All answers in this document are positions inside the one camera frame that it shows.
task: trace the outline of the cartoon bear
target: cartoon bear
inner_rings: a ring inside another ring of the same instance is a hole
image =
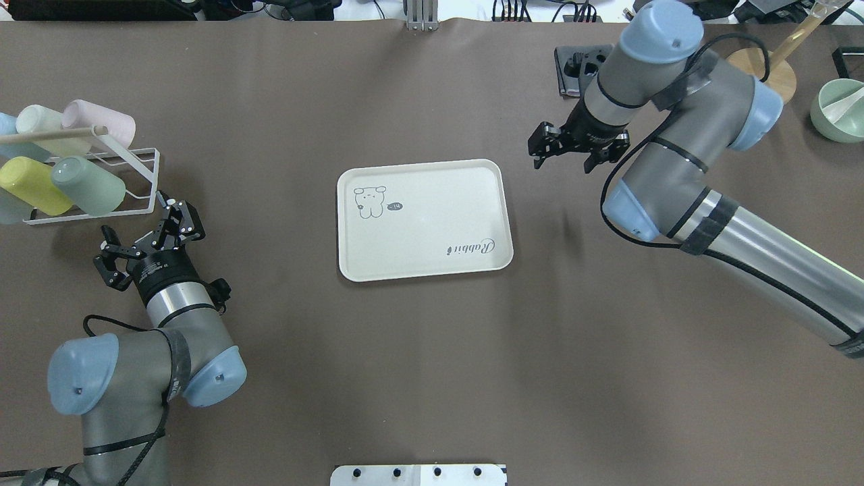
[[[378,218],[384,213],[384,191],[386,190],[384,186],[354,190],[354,202],[357,203],[361,218],[364,220]]]

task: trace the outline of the table surface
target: table surface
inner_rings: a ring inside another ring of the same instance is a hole
[[[336,464],[433,462],[507,464],[511,484],[536,486],[861,483],[860,363],[731,272],[619,240],[598,214],[608,167],[532,168],[527,137],[574,105],[552,49],[615,42],[621,27],[3,26],[0,111],[82,98],[132,114],[135,146],[166,155],[162,189],[206,225],[190,247],[201,276],[234,289],[224,319],[249,379],[216,406],[172,409],[175,484],[324,485]],[[749,29],[769,46],[788,30]],[[831,51],[861,44],[860,29],[818,29],[789,58],[798,89],[775,129],[708,177],[858,275],[862,146],[821,138],[808,113],[836,77]],[[644,110],[634,138],[661,118]],[[340,275],[342,172],[481,157],[504,177],[508,267]],[[134,291],[92,268],[106,222],[131,241],[156,217],[0,228],[0,470],[80,460],[48,360],[85,314],[147,322]]]

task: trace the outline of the wooden base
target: wooden base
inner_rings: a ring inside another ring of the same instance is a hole
[[[765,74],[765,60],[759,48],[747,48],[735,51],[727,57],[726,61],[747,74],[753,74],[757,78],[761,78]],[[785,105],[792,99],[792,95],[795,94],[798,80],[795,77],[795,71],[792,70],[792,66],[788,62],[783,61],[777,67],[772,68],[771,76],[768,77],[768,81],[765,84],[780,94],[780,98],[783,99],[783,104]]]

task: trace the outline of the spoon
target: spoon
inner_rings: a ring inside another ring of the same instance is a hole
[[[825,106],[822,110],[825,114],[825,118],[832,124],[837,123],[837,120],[843,118],[843,115],[849,111],[852,106],[858,102],[859,99],[864,98],[864,86],[858,88],[854,93],[850,94],[846,98],[839,99],[834,103],[831,103],[828,106]]]

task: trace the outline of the light green bowl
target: light green bowl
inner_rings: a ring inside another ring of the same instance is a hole
[[[864,141],[864,102],[855,103],[843,115],[843,118],[840,118],[833,124],[825,118],[825,113],[823,112],[825,106],[846,98],[862,86],[864,86],[864,83],[848,78],[831,80],[825,83],[825,86],[822,86],[822,89],[819,90],[819,94],[813,99],[813,104],[810,106],[810,120],[819,133],[835,142],[842,142],[844,144]]]

